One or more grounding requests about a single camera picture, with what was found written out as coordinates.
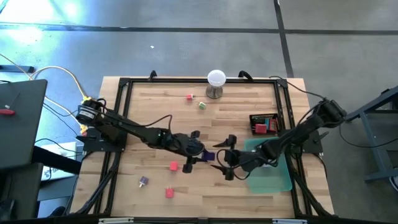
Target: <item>concrete floor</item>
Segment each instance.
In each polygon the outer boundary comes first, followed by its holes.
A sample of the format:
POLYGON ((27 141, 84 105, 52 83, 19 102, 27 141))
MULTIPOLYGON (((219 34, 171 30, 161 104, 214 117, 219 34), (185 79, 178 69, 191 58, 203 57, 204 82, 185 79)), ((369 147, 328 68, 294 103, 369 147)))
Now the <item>concrete floor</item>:
MULTIPOLYGON (((280 0, 286 29, 397 30, 397 6, 394 0, 280 0)), ((0 14, 0 21, 278 29, 273 0, 13 0, 0 14)), ((287 34, 294 77, 304 78, 307 90, 335 99, 345 110, 353 111, 397 85, 396 37, 287 34)), ((216 68, 231 77, 240 70, 254 77, 287 76, 279 34, 3 29, 0 49, 21 65, 58 65, 71 70, 91 96, 98 96, 103 76, 149 75, 151 70, 162 76, 204 76, 216 68)), ((68 75, 47 70, 40 77, 49 81, 50 98, 75 110, 81 98, 68 75)), ((25 76, 1 73, 0 79, 25 80, 25 76)), ((310 96, 311 105, 317 101, 310 96)), ((65 121, 78 131, 72 119, 65 121)), ((347 145, 337 129, 329 131, 323 148, 336 214, 396 222, 398 193, 387 181, 363 182, 366 174, 376 170, 371 151, 347 145)), ((367 144, 357 122, 344 124, 343 133, 351 142, 367 144)), ((72 141, 73 133, 44 111, 37 138, 44 137, 72 141)), ((64 196, 70 195, 70 189, 65 191, 64 196)))

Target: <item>green plastic tray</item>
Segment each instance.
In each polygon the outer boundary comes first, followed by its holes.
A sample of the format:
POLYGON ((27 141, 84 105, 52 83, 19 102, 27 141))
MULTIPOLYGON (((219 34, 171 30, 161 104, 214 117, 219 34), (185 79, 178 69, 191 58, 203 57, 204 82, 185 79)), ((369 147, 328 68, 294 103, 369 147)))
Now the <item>green plastic tray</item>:
MULTIPOLYGON (((277 137, 244 140, 244 151, 251 152, 254 150, 254 146, 275 138, 277 137)), ((267 166, 255 168, 246 179, 246 182, 248 183, 250 191, 254 194, 292 190, 292 182, 290 181, 285 155, 283 153, 280 155, 277 167, 267 166)))

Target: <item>wooden tabletop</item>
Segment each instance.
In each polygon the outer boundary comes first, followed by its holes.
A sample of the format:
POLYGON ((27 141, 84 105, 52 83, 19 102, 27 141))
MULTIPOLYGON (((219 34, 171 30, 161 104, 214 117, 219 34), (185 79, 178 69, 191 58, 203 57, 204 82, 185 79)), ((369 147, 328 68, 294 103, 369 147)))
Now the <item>wooden tabletop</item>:
MULTIPOLYGON (((113 108, 120 77, 104 77, 100 97, 113 108)), ((305 89, 301 78, 289 82, 305 89)), ((229 134, 238 137, 236 149, 243 148, 245 139, 253 138, 249 129, 249 115, 276 113, 277 107, 272 85, 225 84, 223 96, 212 100, 205 95, 204 83, 135 83, 132 89, 128 118, 148 124, 167 114, 173 115, 172 132, 190 134, 199 130, 199 140, 210 151, 213 145, 223 142, 229 134), (188 103, 185 95, 196 97, 188 103), (205 110, 198 103, 206 103, 205 110)), ((309 109, 307 95, 289 87, 295 122, 309 109)), ((284 114, 287 114, 282 91, 284 114)), ((157 123, 167 127, 167 120, 157 123)), ((71 212, 77 211, 98 185, 103 152, 94 152, 82 164, 71 212)), ((220 171, 206 163, 193 166, 191 174, 169 171, 171 161, 180 168, 185 158, 176 154, 148 148, 129 135, 122 154, 118 181, 114 195, 112 216, 129 217, 224 217, 224 218, 291 218, 294 217, 290 192, 252 194, 246 181, 224 180, 220 171), (147 186, 139 188, 139 179, 148 177, 147 186), (165 188, 175 189, 174 198, 165 198, 165 188)), ((310 190, 326 210, 333 213, 325 171, 313 155, 303 155, 305 176, 310 190)), ((106 205, 108 187, 105 189, 102 209, 106 205)), ((298 190, 300 208, 304 211, 301 191, 298 190)))

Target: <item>black desk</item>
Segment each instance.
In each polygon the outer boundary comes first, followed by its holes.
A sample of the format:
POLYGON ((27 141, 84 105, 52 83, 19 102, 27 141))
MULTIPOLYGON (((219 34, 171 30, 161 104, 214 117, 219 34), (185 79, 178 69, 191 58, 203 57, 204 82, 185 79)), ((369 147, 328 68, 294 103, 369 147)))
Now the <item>black desk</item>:
POLYGON ((17 219, 35 218, 43 165, 79 174, 81 162, 34 146, 46 80, 0 84, 0 201, 15 200, 17 219))
POLYGON ((0 173, 0 201, 15 200, 14 214, 18 220, 35 218, 43 164, 29 164, 0 173))
POLYGON ((15 99, 16 112, 0 115, 0 169, 30 164, 46 87, 46 80, 0 84, 0 109, 15 99))

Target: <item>purple block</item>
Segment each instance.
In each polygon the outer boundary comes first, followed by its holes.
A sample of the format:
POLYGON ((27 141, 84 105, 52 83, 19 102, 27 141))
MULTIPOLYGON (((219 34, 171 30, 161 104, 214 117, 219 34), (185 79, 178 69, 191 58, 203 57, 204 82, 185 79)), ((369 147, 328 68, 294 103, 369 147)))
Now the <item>purple block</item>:
POLYGON ((203 152, 201 158, 206 161, 214 161, 216 159, 216 154, 214 152, 203 152))

